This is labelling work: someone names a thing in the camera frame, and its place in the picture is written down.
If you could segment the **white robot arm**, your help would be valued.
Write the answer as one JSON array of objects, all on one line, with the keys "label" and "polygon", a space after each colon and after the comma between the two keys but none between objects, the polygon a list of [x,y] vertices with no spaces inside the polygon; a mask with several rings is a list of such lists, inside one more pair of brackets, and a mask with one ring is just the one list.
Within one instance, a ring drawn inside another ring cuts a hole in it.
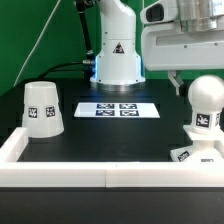
[{"label": "white robot arm", "polygon": [[101,51],[91,84],[125,91],[142,70],[166,71],[183,85],[184,70],[224,69],[224,0],[157,0],[139,15],[120,0],[98,0]]}]

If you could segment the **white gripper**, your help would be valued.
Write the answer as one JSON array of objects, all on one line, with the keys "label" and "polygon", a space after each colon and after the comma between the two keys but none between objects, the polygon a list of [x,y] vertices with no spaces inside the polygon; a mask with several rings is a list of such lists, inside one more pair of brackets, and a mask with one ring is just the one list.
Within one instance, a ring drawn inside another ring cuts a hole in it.
[{"label": "white gripper", "polygon": [[169,71],[181,95],[184,85],[175,70],[224,69],[224,30],[184,33],[177,23],[147,26],[141,35],[143,64],[149,71]]}]

